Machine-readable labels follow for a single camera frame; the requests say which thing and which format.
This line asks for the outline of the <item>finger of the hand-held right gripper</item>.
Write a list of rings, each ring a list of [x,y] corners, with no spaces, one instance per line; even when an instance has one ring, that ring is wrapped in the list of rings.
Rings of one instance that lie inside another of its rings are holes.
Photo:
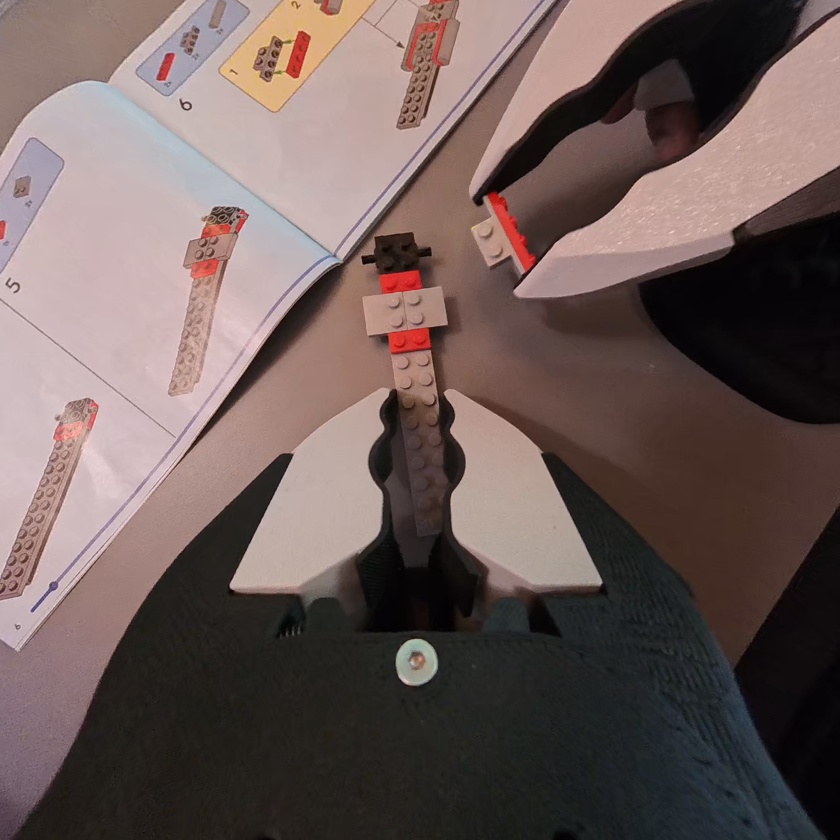
[[[519,144],[552,107],[582,101],[646,28],[697,2],[571,1],[558,16],[521,79],[469,185],[479,203],[521,178],[501,175]]]
[[[515,289],[564,298],[718,259],[755,236],[838,209],[839,22],[825,18],[763,75],[699,150],[637,181],[562,237]]]

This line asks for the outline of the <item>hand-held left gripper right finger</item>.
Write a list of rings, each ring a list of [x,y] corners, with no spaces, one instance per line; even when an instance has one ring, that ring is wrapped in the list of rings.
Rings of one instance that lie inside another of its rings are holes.
[[[483,569],[481,598],[593,593],[592,557],[539,447],[502,417],[457,391],[451,433],[465,472],[451,497],[455,540]]]

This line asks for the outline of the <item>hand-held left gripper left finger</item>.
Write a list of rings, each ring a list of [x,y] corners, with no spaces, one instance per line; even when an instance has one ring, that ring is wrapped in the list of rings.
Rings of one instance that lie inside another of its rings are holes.
[[[295,450],[230,582],[239,594],[334,597],[387,608],[403,588],[385,483],[396,394],[381,388],[321,425]]]

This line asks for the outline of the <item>long grey red brick assembly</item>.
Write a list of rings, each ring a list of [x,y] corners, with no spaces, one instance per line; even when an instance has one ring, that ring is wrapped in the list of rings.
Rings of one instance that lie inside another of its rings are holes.
[[[401,233],[376,236],[373,254],[362,258],[380,278],[381,293],[363,297],[364,323],[369,336],[388,339],[420,537],[440,533],[448,487],[429,333],[448,318],[442,288],[423,286],[419,262],[427,256],[431,248],[417,246],[413,233]]]

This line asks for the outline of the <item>red plate with grey piece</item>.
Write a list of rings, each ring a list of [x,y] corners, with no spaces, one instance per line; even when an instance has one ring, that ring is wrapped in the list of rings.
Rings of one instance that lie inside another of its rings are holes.
[[[523,278],[537,259],[530,254],[527,240],[519,233],[516,218],[509,214],[507,201],[491,192],[482,202],[489,216],[472,227],[471,233],[486,265],[492,269],[509,261],[517,278]]]

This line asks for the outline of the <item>person's right hand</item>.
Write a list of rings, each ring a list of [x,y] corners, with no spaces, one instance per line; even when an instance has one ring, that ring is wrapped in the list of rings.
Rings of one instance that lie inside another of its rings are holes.
[[[651,108],[645,113],[645,123],[660,163],[672,162],[697,147],[700,123],[693,101],[677,101]]]

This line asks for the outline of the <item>open instruction booklet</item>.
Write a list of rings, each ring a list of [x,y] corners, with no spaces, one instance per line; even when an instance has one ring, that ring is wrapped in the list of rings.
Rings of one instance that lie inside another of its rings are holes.
[[[186,2],[2,154],[20,649],[552,2]]]

